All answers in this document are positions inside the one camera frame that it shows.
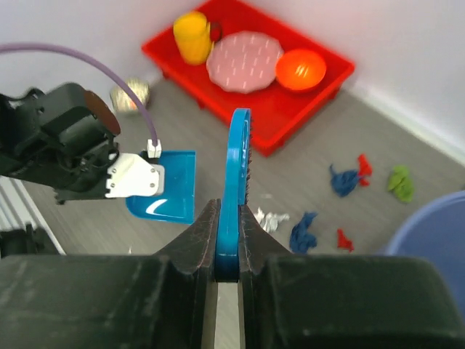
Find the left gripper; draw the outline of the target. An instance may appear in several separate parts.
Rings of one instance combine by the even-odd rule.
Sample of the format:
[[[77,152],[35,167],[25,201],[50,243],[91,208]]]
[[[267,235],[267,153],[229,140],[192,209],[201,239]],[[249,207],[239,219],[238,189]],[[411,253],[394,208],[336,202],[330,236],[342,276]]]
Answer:
[[[57,204],[104,199],[109,168],[120,156],[120,125],[93,91],[66,83],[32,104],[44,144],[23,179],[54,190]]]

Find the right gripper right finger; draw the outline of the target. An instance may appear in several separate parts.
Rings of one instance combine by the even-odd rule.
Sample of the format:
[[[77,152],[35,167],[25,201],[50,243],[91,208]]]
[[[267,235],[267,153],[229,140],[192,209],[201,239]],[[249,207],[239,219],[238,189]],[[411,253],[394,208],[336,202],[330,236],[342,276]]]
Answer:
[[[411,257],[294,254],[240,209],[242,348],[462,348],[445,282]]]

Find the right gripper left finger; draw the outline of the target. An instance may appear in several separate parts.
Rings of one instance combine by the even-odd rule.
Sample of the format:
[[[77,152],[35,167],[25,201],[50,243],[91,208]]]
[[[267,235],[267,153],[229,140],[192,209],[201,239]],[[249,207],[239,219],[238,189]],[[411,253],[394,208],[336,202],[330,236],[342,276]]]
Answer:
[[[212,348],[219,200],[152,255],[1,261],[3,348]]]

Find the blue dustpan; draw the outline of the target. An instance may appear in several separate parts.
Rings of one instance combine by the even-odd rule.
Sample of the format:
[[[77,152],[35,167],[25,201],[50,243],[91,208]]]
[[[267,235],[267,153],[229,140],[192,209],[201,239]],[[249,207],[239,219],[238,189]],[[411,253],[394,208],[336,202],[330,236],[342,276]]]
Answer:
[[[163,151],[158,159],[141,157],[164,170],[163,192],[155,196],[130,196],[126,208],[146,220],[192,224],[195,216],[195,151]]]

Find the blue hand brush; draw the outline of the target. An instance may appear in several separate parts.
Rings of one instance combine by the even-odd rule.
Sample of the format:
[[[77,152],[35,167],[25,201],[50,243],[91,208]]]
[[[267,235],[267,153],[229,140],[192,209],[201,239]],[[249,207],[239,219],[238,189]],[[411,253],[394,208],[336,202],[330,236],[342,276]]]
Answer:
[[[235,109],[230,122],[214,260],[216,281],[236,282],[239,277],[239,211],[246,204],[251,142],[251,111]]]

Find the blue plastic bucket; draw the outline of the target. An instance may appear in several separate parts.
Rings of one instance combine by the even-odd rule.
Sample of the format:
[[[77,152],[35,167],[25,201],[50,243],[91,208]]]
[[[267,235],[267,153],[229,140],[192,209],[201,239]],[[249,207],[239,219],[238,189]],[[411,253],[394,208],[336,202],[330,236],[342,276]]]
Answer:
[[[464,192],[442,196],[420,208],[380,253],[428,260],[444,278],[460,313],[464,313]]]

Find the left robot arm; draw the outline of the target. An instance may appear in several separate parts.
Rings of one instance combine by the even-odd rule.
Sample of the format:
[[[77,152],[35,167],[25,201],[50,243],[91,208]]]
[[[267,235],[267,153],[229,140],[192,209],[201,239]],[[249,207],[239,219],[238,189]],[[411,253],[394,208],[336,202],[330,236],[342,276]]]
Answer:
[[[120,131],[106,103],[76,83],[2,95],[1,175],[52,188],[58,204],[104,199]]]

